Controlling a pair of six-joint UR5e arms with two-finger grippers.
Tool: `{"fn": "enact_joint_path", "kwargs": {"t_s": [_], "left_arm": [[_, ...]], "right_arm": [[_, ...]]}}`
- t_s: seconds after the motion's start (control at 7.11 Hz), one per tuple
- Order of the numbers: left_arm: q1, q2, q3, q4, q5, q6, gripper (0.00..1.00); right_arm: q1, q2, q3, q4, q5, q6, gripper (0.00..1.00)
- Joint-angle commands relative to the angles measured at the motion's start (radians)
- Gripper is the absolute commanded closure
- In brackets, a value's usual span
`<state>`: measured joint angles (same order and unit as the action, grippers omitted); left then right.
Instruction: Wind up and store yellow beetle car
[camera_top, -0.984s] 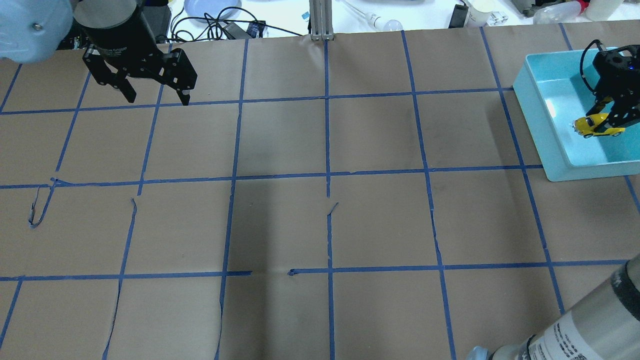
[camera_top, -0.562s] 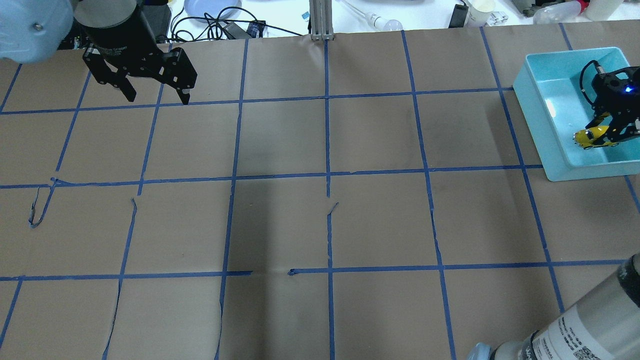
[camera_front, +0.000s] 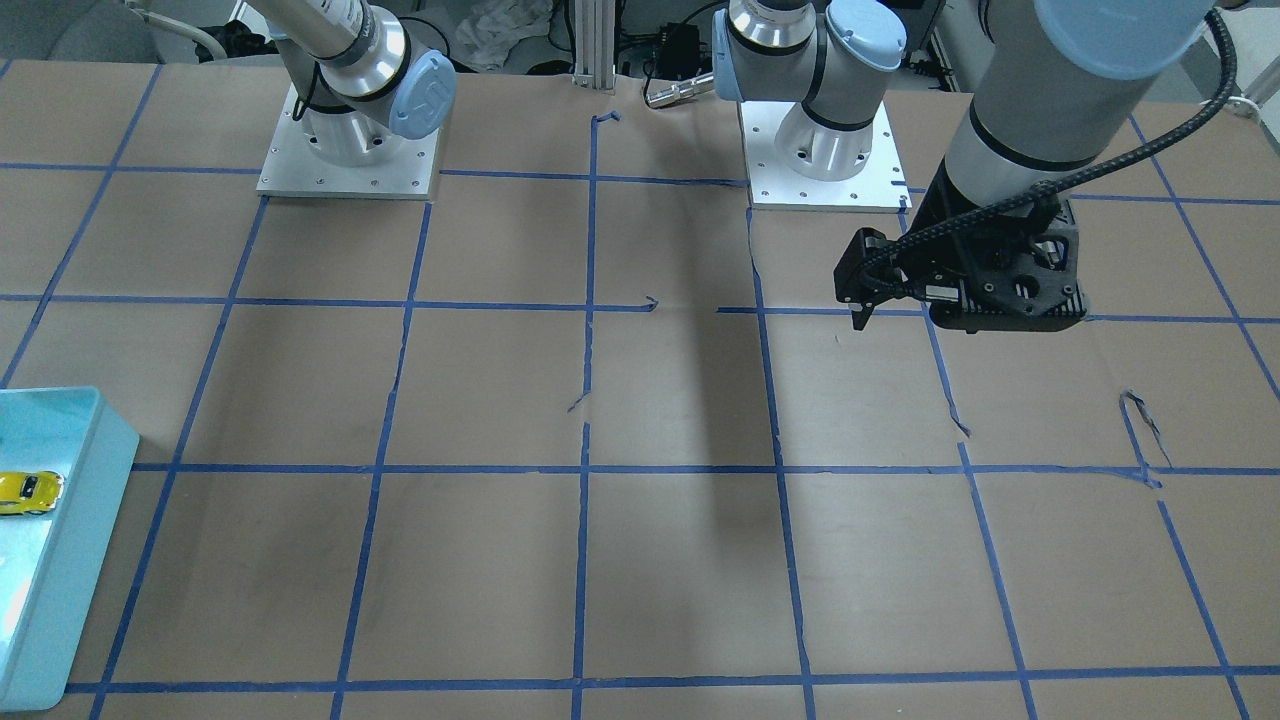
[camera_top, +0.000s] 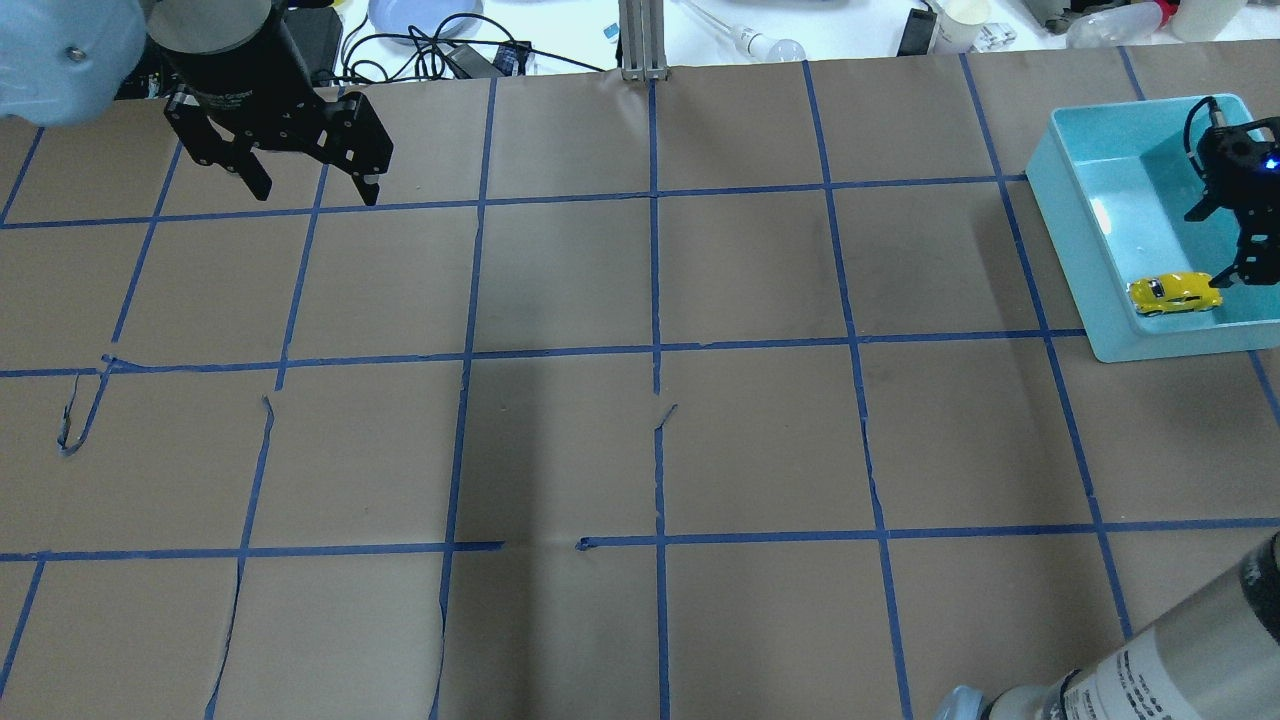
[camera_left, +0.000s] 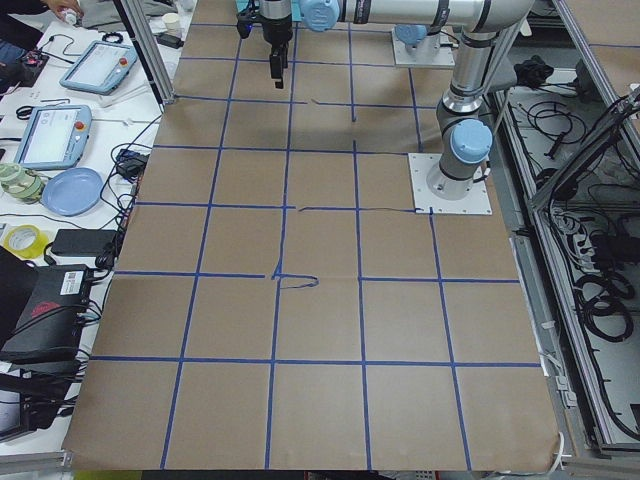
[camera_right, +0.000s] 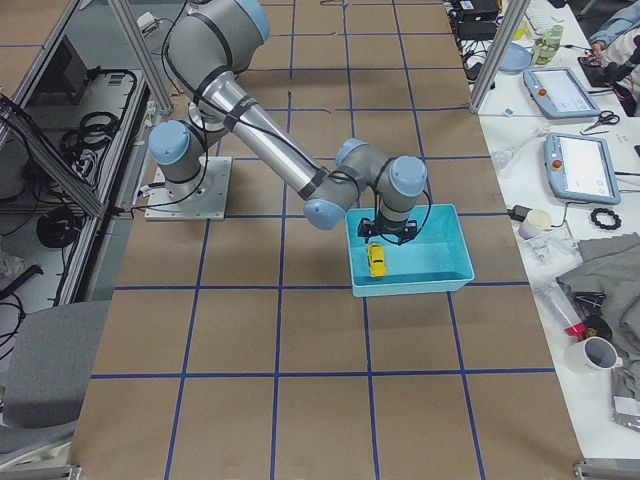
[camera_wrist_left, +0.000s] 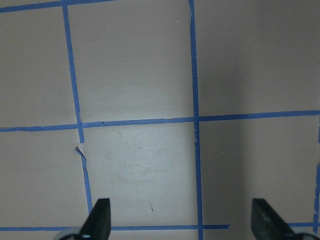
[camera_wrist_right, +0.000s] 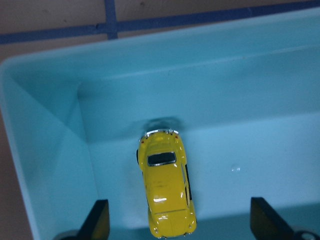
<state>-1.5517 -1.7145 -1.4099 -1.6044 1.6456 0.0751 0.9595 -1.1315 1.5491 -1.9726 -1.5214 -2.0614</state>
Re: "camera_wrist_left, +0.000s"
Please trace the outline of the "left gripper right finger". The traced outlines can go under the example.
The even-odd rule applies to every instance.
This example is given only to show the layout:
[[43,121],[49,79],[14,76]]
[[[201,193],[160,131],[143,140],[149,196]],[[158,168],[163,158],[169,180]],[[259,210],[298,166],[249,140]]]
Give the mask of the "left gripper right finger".
[[251,202],[251,232],[256,240],[289,240],[294,231],[263,198]]

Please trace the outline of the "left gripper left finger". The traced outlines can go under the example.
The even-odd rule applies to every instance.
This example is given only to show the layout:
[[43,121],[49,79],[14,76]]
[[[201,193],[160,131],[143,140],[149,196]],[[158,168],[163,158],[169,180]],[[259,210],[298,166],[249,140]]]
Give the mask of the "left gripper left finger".
[[111,233],[109,198],[99,198],[78,233],[80,240],[108,240]]

